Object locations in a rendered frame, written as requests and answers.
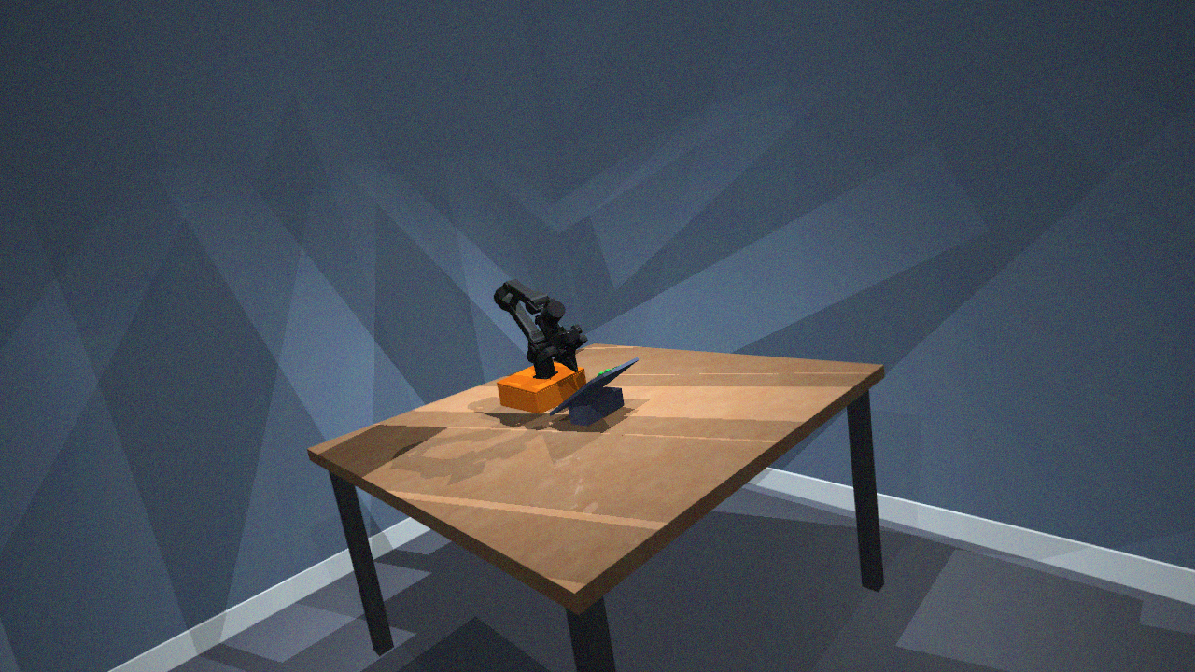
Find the dark grey switch panel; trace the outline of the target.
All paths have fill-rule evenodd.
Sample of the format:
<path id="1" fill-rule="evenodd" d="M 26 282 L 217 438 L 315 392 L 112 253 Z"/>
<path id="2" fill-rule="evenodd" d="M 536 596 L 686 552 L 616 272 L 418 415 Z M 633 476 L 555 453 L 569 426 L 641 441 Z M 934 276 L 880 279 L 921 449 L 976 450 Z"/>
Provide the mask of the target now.
<path id="1" fill-rule="evenodd" d="M 623 371 L 630 369 L 637 361 L 639 361 L 639 358 L 633 358 L 627 364 L 615 366 L 614 369 L 601 371 L 598 377 L 586 383 L 583 387 L 580 387 L 580 391 L 572 393 L 570 399 L 562 401 L 562 404 L 556 407 L 549 415 L 552 416 L 554 413 L 560 413 L 560 410 L 569 408 L 571 424 L 587 427 L 595 424 L 598 420 L 624 407 L 623 387 L 608 387 L 605 385 L 609 385 L 609 381 L 623 374 Z"/>

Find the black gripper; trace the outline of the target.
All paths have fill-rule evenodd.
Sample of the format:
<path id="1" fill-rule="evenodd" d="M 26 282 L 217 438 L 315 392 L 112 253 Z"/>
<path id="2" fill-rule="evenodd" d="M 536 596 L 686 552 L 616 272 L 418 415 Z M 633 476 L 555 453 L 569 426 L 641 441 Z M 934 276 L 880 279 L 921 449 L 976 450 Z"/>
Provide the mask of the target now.
<path id="1" fill-rule="evenodd" d="M 545 336 L 543 337 L 543 341 L 544 342 L 549 341 L 549 344 L 551 347 L 543 349 L 541 353 L 537 356 L 537 360 L 539 361 L 539 364 L 543 364 L 547 361 L 547 358 L 554 356 L 554 361 L 563 364 L 566 367 L 566 369 L 580 371 L 580 366 L 577 366 L 576 362 L 575 352 L 577 348 L 582 347 L 584 342 L 588 340 L 586 340 L 586 335 L 581 332 L 580 335 L 581 340 L 572 340 L 572 342 L 565 342 L 563 343 L 564 344 L 563 347 L 559 347 L 562 342 L 556 341 L 558 340 L 556 335 L 563 332 L 562 330 L 565 330 L 564 326 L 554 325 L 553 328 L 550 328 L 549 330 L 543 332 L 543 336 Z"/>

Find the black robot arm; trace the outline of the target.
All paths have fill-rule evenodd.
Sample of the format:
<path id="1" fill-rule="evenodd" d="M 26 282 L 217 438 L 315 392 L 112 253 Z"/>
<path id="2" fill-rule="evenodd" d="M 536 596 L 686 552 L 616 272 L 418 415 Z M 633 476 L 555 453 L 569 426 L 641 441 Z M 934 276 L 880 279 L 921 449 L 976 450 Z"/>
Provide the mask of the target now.
<path id="1" fill-rule="evenodd" d="M 534 364 L 535 379 L 546 380 L 550 377 L 554 377 L 558 371 L 554 369 L 554 361 L 552 358 L 547 358 L 546 362 L 539 364 L 537 356 L 543 349 L 551 347 L 549 341 L 543 341 L 543 332 L 558 325 L 558 323 L 565 313 L 565 306 L 563 303 L 554 301 L 554 298 L 550 298 L 546 293 L 533 292 L 531 288 L 520 285 L 519 279 L 507 281 L 505 285 L 500 287 L 494 295 L 494 301 L 500 306 L 500 308 L 511 312 L 511 318 L 519 325 L 519 328 L 525 332 L 528 340 L 527 360 Z M 520 301 L 523 301 L 527 312 L 535 314 L 535 324 L 532 318 L 528 317 L 527 312 L 523 310 Z M 541 314 L 537 314 L 541 312 Z M 538 330 L 535 325 L 541 326 Z M 556 335 L 557 342 L 562 342 L 559 347 L 563 347 L 565 342 L 572 342 L 572 340 L 581 340 L 580 332 L 583 332 L 580 324 L 571 325 L 571 330 L 562 330 L 559 335 Z"/>

